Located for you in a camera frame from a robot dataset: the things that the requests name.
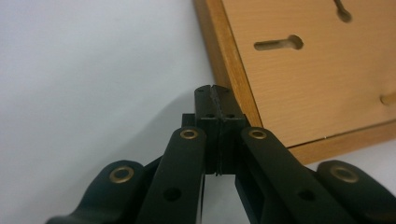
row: white background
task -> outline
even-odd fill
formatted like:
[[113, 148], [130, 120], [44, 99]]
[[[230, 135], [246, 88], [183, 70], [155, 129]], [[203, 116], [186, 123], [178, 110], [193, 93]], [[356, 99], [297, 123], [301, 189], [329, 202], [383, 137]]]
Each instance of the white background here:
[[[155, 160], [213, 83], [192, 1], [0, 0], [0, 223], [69, 214], [109, 163]], [[342, 159], [395, 194], [395, 149]], [[207, 178], [203, 223], [248, 223], [232, 176]]]

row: slot cutout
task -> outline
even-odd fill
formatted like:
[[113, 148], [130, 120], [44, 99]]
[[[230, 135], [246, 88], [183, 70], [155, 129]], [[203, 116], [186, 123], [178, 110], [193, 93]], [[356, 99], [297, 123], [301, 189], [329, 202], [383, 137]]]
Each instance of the slot cutout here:
[[334, 0], [335, 6], [337, 7], [337, 16], [343, 22], [351, 22], [352, 15], [344, 8], [341, 0]]
[[257, 42], [254, 44], [254, 49], [259, 51], [271, 49], [302, 49], [303, 45], [304, 42], [299, 36], [290, 35], [287, 39]]

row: wooden board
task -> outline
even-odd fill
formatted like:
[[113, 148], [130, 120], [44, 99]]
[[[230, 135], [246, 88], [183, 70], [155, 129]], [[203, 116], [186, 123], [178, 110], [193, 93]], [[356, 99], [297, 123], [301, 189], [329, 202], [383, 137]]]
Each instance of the wooden board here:
[[[351, 22], [340, 20], [333, 1], [195, 3], [218, 84], [232, 88], [250, 122], [298, 158], [315, 161], [396, 137], [396, 106], [379, 100], [396, 91], [394, 2], [343, 1]], [[255, 48], [290, 35], [302, 39], [301, 49]], [[357, 133], [373, 130], [386, 137], [376, 133], [362, 144]]]

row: keyhole slot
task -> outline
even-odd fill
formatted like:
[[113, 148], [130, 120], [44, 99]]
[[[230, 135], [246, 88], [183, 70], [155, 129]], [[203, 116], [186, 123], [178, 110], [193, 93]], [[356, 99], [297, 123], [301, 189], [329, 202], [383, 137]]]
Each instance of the keyhole slot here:
[[343, 22], [351, 22], [352, 15], [344, 8], [341, 0], [334, 0], [335, 6], [337, 7], [337, 16]]
[[379, 100], [383, 105], [396, 105], [396, 92], [388, 95], [381, 95]]
[[297, 35], [290, 35], [287, 39], [268, 40], [257, 42], [254, 44], [256, 50], [270, 50], [270, 49], [302, 49], [303, 40]]

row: black plastic part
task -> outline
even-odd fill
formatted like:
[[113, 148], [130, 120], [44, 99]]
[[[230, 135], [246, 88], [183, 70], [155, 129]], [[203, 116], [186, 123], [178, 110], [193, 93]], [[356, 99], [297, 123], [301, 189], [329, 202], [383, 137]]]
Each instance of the black plastic part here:
[[296, 223], [356, 223], [271, 132], [246, 128], [241, 136], [248, 169], [256, 181], [268, 178]]
[[181, 127], [195, 126], [195, 114], [183, 114], [181, 117]]
[[151, 182], [157, 172], [158, 166], [161, 163], [161, 159], [163, 157], [157, 158], [157, 160], [152, 161], [151, 163], [147, 164], [144, 168], [145, 170], [145, 180], [144, 180], [144, 188], [149, 189]]
[[[183, 138], [183, 132], [194, 131]], [[205, 177], [205, 133], [176, 130], [152, 179], [136, 223], [199, 223]]]
[[396, 223], [396, 198], [361, 169], [342, 161], [325, 161], [317, 177], [359, 223]]
[[249, 170], [240, 161], [235, 186], [251, 224], [295, 223], [268, 178], [261, 175], [259, 167]]
[[[127, 166], [134, 170], [132, 178], [123, 183], [110, 181], [116, 168]], [[47, 224], [116, 224], [133, 223], [145, 190], [143, 166], [134, 161], [116, 161], [109, 164], [91, 182], [77, 209], [65, 217], [53, 217]]]
[[206, 174], [235, 174], [236, 143], [248, 124], [233, 92], [220, 86], [195, 90], [195, 126], [207, 135]]

